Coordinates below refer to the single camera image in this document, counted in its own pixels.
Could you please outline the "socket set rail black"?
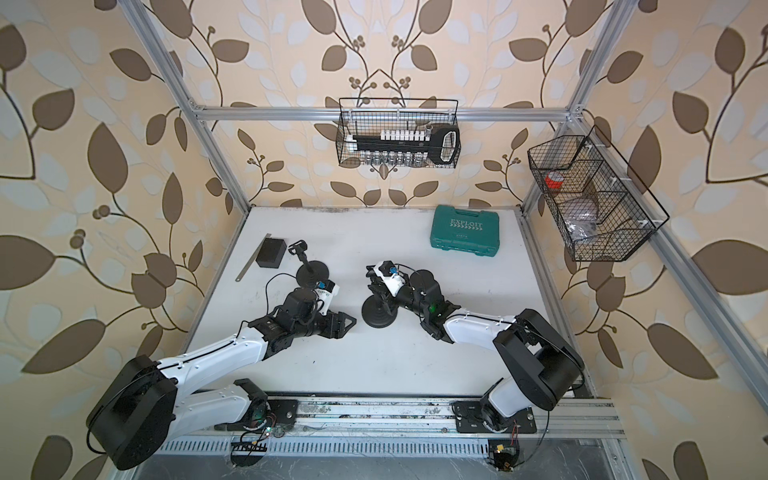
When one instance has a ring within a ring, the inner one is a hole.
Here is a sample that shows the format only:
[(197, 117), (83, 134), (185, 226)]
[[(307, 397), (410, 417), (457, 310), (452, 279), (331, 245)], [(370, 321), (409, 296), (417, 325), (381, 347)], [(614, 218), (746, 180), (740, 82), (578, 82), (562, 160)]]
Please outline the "socket set rail black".
[(461, 153), (460, 130), (448, 124), (428, 123), (407, 130), (340, 134), (336, 140), (339, 163), (359, 160), (373, 166), (452, 168)]

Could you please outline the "black microphone stand pole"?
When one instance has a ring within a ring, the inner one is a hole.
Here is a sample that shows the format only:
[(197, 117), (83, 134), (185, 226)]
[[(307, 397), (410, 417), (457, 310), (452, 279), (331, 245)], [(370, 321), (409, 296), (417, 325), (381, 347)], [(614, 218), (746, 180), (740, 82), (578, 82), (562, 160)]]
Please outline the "black microphone stand pole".
[(306, 255), (308, 245), (305, 240), (298, 240), (288, 247), (290, 255), (296, 256), (301, 262), (301, 266), (296, 272), (296, 280), (302, 286), (311, 286), (314, 278), (314, 270)]

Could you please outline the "green plastic tool case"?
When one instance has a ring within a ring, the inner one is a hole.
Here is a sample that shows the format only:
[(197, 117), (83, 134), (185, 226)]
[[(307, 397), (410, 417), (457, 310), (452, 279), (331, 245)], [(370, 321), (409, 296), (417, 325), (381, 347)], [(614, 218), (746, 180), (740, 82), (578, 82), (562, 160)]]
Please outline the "green plastic tool case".
[(446, 251), (494, 257), (500, 248), (499, 215), (439, 205), (434, 211), (430, 245)]

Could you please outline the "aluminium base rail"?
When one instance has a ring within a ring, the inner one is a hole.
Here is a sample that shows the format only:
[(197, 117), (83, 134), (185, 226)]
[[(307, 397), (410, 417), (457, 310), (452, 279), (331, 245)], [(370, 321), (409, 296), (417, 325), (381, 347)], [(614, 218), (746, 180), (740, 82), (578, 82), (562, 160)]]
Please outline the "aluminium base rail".
[(266, 433), (207, 429), (166, 442), (161, 455), (485, 458), (500, 445), (547, 440), (609, 446), (626, 437), (609, 400), (566, 398), (524, 410), (504, 432), (487, 429), (471, 398), (277, 396)]

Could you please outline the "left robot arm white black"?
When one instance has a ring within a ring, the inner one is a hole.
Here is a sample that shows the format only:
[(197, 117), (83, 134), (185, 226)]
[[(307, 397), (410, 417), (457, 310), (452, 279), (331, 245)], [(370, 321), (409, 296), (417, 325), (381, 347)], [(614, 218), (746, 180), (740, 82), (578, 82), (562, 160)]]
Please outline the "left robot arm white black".
[(149, 459), (166, 441), (216, 425), (246, 430), (271, 423), (266, 393), (242, 378), (218, 390), (210, 384), (267, 360), (297, 338), (343, 338), (357, 323), (330, 305), (338, 287), (297, 287), (264, 316), (235, 334), (175, 357), (128, 361), (86, 419), (86, 444), (119, 470)]

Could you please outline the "black round stand base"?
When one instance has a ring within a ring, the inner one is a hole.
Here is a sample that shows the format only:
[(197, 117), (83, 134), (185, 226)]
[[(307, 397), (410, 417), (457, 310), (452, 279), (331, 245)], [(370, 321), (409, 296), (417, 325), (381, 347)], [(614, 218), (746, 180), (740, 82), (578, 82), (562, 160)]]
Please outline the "black round stand base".
[(296, 280), (301, 287), (314, 289), (319, 282), (329, 280), (329, 269), (321, 261), (307, 261), (297, 270)]

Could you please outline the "red item in basket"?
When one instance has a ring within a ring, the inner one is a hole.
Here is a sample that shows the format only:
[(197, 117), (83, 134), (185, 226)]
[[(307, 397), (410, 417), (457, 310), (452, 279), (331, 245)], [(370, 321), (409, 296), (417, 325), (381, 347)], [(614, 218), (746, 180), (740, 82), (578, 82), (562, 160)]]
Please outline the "red item in basket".
[(545, 184), (551, 191), (560, 191), (565, 181), (565, 177), (559, 171), (550, 171), (545, 177)]

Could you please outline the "plastic bag in basket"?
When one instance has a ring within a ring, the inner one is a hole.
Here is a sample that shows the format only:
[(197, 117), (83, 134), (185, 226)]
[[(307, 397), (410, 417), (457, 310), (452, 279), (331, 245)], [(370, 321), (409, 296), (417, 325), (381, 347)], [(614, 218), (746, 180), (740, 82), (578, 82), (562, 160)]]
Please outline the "plastic bag in basket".
[(598, 206), (594, 200), (574, 198), (563, 202), (559, 209), (570, 240), (589, 241), (597, 236)]

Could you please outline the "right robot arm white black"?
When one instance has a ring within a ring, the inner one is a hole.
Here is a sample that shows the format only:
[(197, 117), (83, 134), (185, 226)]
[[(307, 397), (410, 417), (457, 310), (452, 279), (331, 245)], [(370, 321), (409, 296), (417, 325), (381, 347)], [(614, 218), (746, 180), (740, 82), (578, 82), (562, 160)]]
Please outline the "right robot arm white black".
[(371, 295), (362, 313), (369, 326), (390, 326), (404, 308), (418, 317), (421, 328), (435, 340), (499, 354), (510, 376), (483, 394), (474, 415), (489, 431), (510, 430), (514, 416), (532, 406), (552, 411), (584, 378), (581, 357), (533, 309), (507, 316), (472, 312), (447, 300), (430, 271), (408, 274), (390, 261), (369, 266), (366, 277)]

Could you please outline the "small black box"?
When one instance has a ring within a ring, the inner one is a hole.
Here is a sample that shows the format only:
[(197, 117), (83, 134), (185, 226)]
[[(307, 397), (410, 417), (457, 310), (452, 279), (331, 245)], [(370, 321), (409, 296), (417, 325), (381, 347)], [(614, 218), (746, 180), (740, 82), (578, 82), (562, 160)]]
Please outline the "small black box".
[(287, 244), (282, 238), (265, 238), (256, 256), (256, 264), (260, 268), (278, 269), (287, 250)]

